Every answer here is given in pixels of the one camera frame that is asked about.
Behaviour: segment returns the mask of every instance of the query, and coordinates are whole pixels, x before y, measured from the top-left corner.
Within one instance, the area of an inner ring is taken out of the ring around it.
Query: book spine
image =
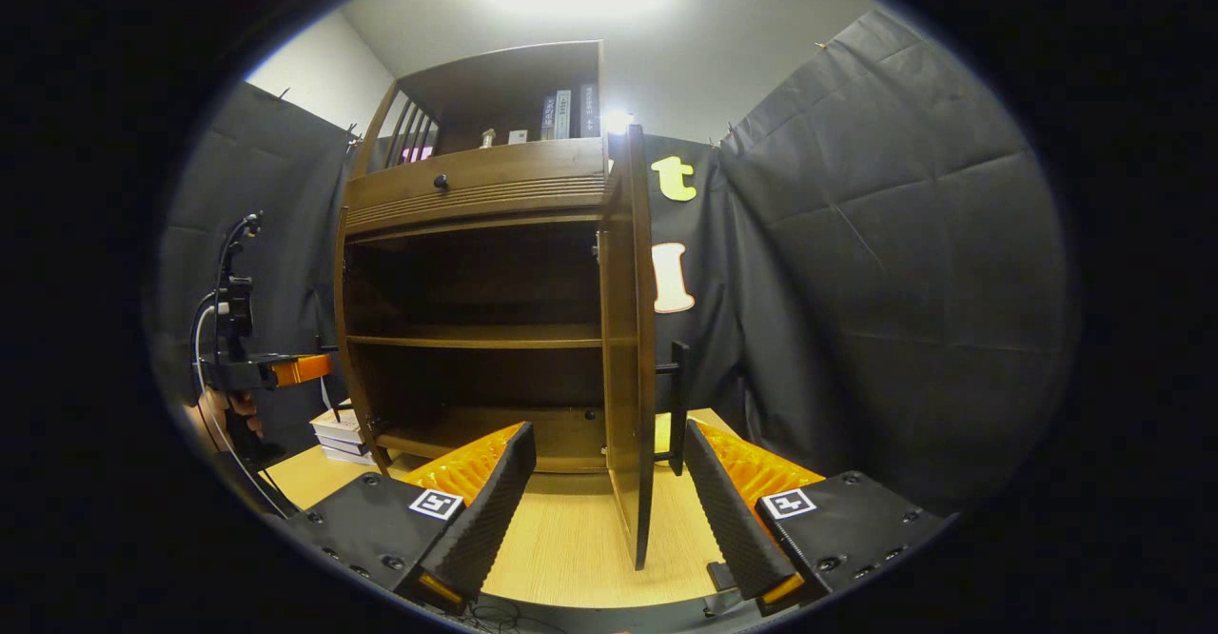
[[[580,136],[600,136],[600,99],[596,84],[580,85]]]
[[[554,139],[571,138],[571,90],[560,89],[554,101]]]
[[[554,138],[554,96],[546,96],[541,107],[541,138],[542,140]]]

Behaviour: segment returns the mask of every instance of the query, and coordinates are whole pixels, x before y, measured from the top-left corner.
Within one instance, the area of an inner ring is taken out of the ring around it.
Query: light wood tabletop
[[[731,431],[710,409],[689,417]],[[659,414],[658,451],[667,448],[669,426],[669,414]],[[423,461],[397,455],[390,472],[401,478]],[[330,460],[314,447],[272,466],[270,475],[294,504],[307,509],[368,471]],[[706,563],[722,560],[688,471],[676,477],[666,461],[657,464],[647,567],[637,572],[608,475],[535,473],[482,591],[569,607],[667,604],[714,594]]]

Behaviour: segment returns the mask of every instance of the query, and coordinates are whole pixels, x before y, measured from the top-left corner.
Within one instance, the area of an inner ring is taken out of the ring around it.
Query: cabinet door
[[[598,234],[600,326],[604,355],[607,466],[614,498],[635,550],[647,560],[655,456],[655,274],[647,207],[643,130],[610,135],[614,161]]]

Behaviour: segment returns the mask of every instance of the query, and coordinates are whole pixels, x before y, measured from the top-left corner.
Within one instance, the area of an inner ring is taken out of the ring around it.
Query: book
[[[337,448],[322,447],[322,453],[325,453],[325,456],[331,461],[353,461],[353,464],[359,465],[376,465],[376,461],[373,460],[371,451],[368,451],[362,456],[356,456],[352,455],[352,453],[340,451]]]
[[[600,99],[596,84],[580,85],[580,136],[600,136]]]
[[[554,97],[554,139],[571,138],[571,90],[559,89]]]
[[[368,453],[368,444],[352,444],[343,439],[330,439],[329,436],[318,436],[318,442],[325,448],[335,448],[339,451],[351,453],[353,456],[362,456]]]
[[[359,431],[359,421],[356,420],[356,411],[339,411],[339,417],[342,417],[342,420],[335,422],[334,411],[325,411],[313,417],[309,425],[313,426],[313,431],[318,436],[326,436],[326,438],[352,444],[364,442]]]
[[[554,97],[546,96],[541,106],[541,139],[542,141],[554,138]]]

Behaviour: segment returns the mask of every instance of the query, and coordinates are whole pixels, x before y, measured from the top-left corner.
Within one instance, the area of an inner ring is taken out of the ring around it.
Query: wooden cabinet
[[[530,46],[392,84],[367,134],[398,103],[393,150],[369,169],[365,142],[343,186],[339,347],[382,472],[387,448],[438,456],[531,421],[537,472],[609,473],[641,568],[655,404],[642,130],[504,144],[540,136],[543,97],[598,84],[599,60],[597,41]]]

